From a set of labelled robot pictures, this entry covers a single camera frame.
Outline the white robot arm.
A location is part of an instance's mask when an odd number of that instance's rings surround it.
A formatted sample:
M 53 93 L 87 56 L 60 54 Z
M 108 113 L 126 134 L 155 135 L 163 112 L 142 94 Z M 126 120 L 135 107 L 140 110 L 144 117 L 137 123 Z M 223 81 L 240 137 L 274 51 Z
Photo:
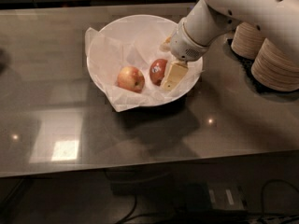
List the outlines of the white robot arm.
M 298 89 L 299 0 L 199 0 L 160 49 L 176 63 L 199 60 L 219 35 L 246 22 L 265 37 L 251 73 L 276 91 Z

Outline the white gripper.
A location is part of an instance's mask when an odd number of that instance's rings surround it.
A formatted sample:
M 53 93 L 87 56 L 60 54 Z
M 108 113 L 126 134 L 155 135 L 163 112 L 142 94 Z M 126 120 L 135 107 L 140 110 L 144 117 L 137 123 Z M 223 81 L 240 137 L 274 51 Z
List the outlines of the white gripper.
M 166 65 L 164 78 L 161 87 L 165 91 L 173 90 L 177 84 L 186 76 L 188 65 L 185 62 L 199 60 L 208 50 L 208 47 L 197 44 L 193 41 L 185 28 L 186 18 L 180 20 L 171 36 L 169 36 L 159 47 L 160 51 L 168 52 L 178 60 Z

